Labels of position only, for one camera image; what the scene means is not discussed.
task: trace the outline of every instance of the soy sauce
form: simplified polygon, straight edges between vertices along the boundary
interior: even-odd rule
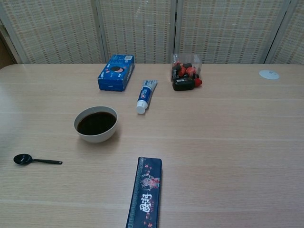
[[[83,118],[77,131],[84,135],[96,135],[108,131],[116,123],[116,117],[111,113],[97,112]]]

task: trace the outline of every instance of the black spoon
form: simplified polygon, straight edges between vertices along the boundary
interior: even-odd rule
[[[28,165],[32,162],[44,162],[49,164],[61,165],[62,161],[53,161],[53,160],[41,160],[41,159],[33,159],[29,154],[23,153],[18,154],[14,157],[14,162],[19,165]]]

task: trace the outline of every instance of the wicker panel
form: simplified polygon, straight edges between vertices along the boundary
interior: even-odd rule
[[[89,0],[1,0],[30,63],[100,63]]]
[[[168,62],[170,0],[99,0],[109,57],[135,55],[137,63]]]
[[[184,0],[180,48],[204,63],[259,63],[284,0]]]
[[[304,64],[304,0],[299,0],[272,63]]]

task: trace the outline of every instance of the bowl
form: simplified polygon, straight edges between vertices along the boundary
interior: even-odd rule
[[[99,112],[109,113],[116,118],[114,125],[109,130],[107,130],[101,134],[94,134],[94,135],[86,135],[86,134],[80,133],[77,130],[79,123],[84,118],[86,118],[87,116],[89,116],[91,114],[95,114],[95,113],[99,113]],[[103,141],[108,140],[115,133],[116,128],[117,128],[117,122],[118,122],[118,114],[114,109],[107,107],[107,106],[96,106],[96,107],[91,107],[91,108],[83,110],[74,120],[74,128],[83,140],[85,140],[89,143],[98,143],[98,142],[101,143]]]

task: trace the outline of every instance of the white cap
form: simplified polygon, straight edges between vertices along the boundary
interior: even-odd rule
[[[148,107],[147,102],[145,102],[143,100],[139,100],[137,102],[136,111],[137,111],[138,114],[144,114],[146,112],[147,107]]]

